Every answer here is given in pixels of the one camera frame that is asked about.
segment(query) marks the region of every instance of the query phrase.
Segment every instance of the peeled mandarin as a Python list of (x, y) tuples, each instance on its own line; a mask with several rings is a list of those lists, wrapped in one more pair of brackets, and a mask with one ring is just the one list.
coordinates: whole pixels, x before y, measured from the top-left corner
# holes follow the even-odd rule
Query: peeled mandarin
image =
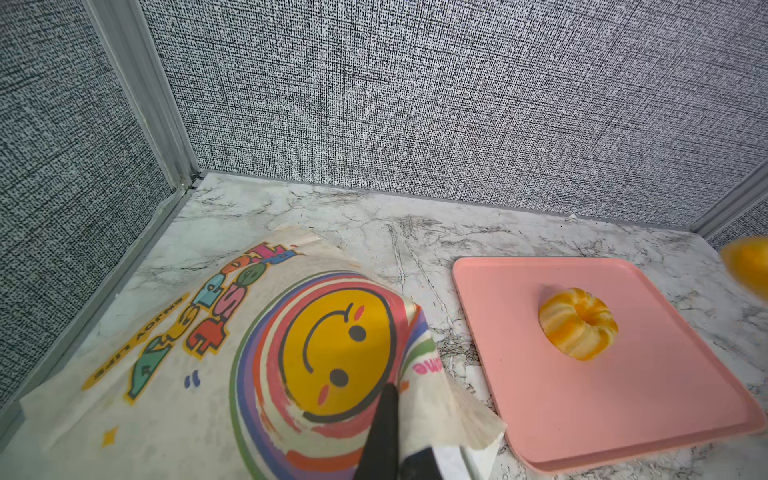
[(747, 237), (720, 251), (733, 278), (763, 300), (768, 300), (768, 237)]
[(580, 288), (547, 300), (538, 311), (538, 322), (552, 345), (578, 360), (593, 359), (619, 333), (605, 303)]

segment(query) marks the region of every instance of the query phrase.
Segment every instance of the blue quotation mark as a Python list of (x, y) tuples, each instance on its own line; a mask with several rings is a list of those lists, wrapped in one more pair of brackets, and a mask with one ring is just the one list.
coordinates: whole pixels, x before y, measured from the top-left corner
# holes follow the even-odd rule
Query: blue quotation mark
[[(197, 376), (197, 370), (192, 372), (192, 383), (195, 386), (200, 386), (200, 377)], [(190, 388), (190, 376), (189, 375), (187, 375), (187, 378), (184, 379), (184, 388), (185, 389)]]

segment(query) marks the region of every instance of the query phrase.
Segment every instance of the textured gray wall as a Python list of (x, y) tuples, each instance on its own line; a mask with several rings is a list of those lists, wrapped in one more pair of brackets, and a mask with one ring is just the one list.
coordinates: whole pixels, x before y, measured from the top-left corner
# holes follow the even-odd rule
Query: textured gray wall
[(768, 151), (760, 0), (141, 4), (203, 168), (688, 227)]
[(761, 235), (768, 236), (768, 197), (717, 232), (709, 242), (715, 250), (719, 250), (737, 238)]
[(0, 25), (2, 406), (171, 190), (80, 0)]

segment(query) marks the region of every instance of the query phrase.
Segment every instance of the yellow star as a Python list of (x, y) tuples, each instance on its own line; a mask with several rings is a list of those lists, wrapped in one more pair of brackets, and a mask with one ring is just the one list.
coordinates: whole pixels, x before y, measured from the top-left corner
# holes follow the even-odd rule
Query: yellow star
[(101, 443), (101, 447), (104, 448), (107, 445), (114, 445), (114, 436), (118, 434), (118, 428), (114, 427), (109, 432), (104, 433), (104, 441)]

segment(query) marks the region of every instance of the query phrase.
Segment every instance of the marble countertop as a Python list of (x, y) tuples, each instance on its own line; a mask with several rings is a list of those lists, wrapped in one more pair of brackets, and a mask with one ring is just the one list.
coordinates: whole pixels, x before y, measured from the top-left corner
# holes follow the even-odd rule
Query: marble countertop
[[(715, 250), (694, 233), (215, 173), (194, 191), (80, 351), (182, 287), (190, 273), (284, 224), (317, 232), (419, 303), (448, 373), (491, 408), (452, 282), (459, 257), (628, 260), (768, 408), (768, 310), (727, 276)], [(751, 478), (766, 468), (758, 458), (767, 452), (768, 435), (752, 435), (566, 476)], [(524, 467), (502, 442), (492, 478), (547, 477)]]

